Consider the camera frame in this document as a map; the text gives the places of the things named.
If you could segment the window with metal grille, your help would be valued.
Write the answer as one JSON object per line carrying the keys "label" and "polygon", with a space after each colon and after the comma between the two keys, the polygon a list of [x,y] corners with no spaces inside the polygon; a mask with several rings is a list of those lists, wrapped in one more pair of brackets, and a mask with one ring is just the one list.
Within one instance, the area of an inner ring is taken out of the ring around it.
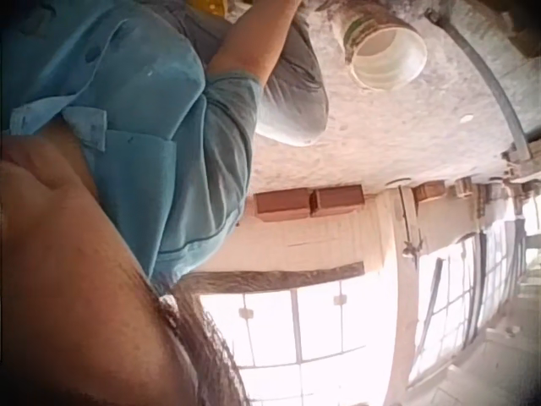
{"label": "window with metal grille", "polygon": [[376,276],[202,305],[240,369],[250,406],[383,406],[392,315]]}

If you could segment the wooden plank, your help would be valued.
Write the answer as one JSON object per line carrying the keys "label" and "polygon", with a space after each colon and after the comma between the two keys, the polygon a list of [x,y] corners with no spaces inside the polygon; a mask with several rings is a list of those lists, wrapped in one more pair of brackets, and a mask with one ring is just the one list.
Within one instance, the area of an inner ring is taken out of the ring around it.
{"label": "wooden plank", "polygon": [[398,192],[399,192],[401,207],[402,207],[402,219],[404,221],[404,227],[405,227],[405,233],[406,233],[406,241],[404,242],[405,246],[404,246],[404,249],[402,250],[402,256],[404,258],[411,259],[417,265],[419,254],[423,248],[424,242],[423,242],[423,239],[420,239],[417,245],[413,243],[413,239],[411,237],[410,222],[407,215],[406,202],[404,198],[404,192],[402,191],[402,186],[398,187]]}

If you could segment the small red brick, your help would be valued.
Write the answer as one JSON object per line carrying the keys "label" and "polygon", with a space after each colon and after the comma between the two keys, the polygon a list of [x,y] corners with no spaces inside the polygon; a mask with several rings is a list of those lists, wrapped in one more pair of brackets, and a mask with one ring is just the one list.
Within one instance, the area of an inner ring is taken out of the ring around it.
{"label": "small red brick", "polygon": [[413,195],[417,203],[437,200],[446,195],[444,180],[434,180],[420,184],[413,188]]}

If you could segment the white plastic bucket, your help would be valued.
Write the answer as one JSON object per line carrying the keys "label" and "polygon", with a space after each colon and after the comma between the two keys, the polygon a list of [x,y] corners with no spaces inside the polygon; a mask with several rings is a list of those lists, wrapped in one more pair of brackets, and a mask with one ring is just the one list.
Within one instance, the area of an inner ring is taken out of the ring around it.
{"label": "white plastic bucket", "polygon": [[335,33],[342,41],[350,75],[367,89],[401,88],[415,80],[428,61],[422,36],[377,4],[344,9]]}

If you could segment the yellow object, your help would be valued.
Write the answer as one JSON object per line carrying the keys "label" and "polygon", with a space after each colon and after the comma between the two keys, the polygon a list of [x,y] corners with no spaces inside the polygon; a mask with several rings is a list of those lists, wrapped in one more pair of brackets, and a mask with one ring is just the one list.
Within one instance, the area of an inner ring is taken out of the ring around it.
{"label": "yellow object", "polygon": [[196,10],[218,17],[225,17],[227,13],[227,0],[186,0],[186,3]]}

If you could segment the large glass window frame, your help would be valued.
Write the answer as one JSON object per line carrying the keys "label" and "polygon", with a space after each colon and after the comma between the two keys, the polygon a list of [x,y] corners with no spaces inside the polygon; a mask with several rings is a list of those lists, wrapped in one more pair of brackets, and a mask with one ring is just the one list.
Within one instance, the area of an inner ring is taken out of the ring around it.
{"label": "large glass window frame", "polygon": [[521,219],[499,220],[422,255],[413,387],[469,347],[516,292],[526,270]]}

